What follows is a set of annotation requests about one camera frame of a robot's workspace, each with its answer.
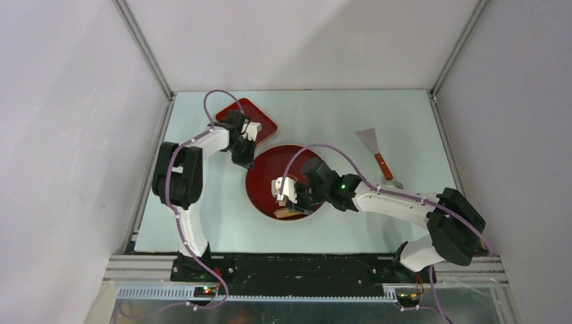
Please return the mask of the round red plate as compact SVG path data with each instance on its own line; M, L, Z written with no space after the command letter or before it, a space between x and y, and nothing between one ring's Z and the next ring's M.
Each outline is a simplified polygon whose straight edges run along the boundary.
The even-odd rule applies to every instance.
M277 219L273 212L280 206L271 194L271 181L281 177L289 160L302 147L294 144L283 144L272 147L260 153L254 159L254 169L246 175L246 192L254 207L263 215L279 221L294 221L306 218L301 214L297 217Z

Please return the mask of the wooden dough roller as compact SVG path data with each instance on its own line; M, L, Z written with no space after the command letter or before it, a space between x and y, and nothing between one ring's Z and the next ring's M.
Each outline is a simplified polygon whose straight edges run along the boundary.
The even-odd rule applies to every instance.
M276 209L273 212L273 215L277 219L287 219L287 218L291 218L291 217L297 217L297 216L301 215L301 213L299 211L289 210L286 207L279 207L278 209Z

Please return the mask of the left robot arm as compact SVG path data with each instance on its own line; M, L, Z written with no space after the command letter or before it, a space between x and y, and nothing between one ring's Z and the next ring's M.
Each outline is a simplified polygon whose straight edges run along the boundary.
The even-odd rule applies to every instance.
M152 178L152 193L174 213L180 239L179 253L190 259L187 272L197 281L212 275L213 263L203 254L209 243L196 204L204 187L204 161L217 152L229 152L231 162L253 170L259 122L241 111L230 111L221 122L182 142L161 143Z

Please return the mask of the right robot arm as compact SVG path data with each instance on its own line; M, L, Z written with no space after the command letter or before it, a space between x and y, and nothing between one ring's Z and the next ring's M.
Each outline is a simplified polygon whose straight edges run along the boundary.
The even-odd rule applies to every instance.
M319 158L304 163L301 173L304 183L289 175L271 182L272 195L288 211L309 214L329 203L339 211L378 213L427 230L427 235L398 248L392 272L399 281L409 282L422 269L443 261L468 266L477 254L486 222L454 188L423 194L370 186L359 175L339 175Z

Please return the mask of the white dough ball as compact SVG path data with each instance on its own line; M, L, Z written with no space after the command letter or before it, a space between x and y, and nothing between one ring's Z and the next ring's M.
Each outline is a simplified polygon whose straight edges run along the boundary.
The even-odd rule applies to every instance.
M276 197L279 193L279 188L277 185L277 180L272 180L271 181L271 194Z

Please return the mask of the rectangular red tray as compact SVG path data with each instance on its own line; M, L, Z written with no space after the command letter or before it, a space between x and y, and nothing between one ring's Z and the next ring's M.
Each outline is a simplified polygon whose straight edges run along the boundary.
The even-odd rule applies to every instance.
M262 126L262 129L257 133L256 147L259 147L277 133L277 124L253 102L247 98L240 98L239 103L243 108L246 119L250 122L259 123Z

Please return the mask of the small metal cup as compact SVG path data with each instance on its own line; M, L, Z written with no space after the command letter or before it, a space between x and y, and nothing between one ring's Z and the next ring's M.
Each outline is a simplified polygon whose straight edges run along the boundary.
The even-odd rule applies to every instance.
M391 188L404 189L403 184L396 179L387 180L385 185Z

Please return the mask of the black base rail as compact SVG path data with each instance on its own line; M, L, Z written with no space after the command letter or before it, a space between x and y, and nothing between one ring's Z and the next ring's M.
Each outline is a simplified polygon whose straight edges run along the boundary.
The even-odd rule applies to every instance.
M177 254L170 280L223 279L232 296L381 297L391 284L428 284L428 268L414 273L389 254L206 253L195 261Z

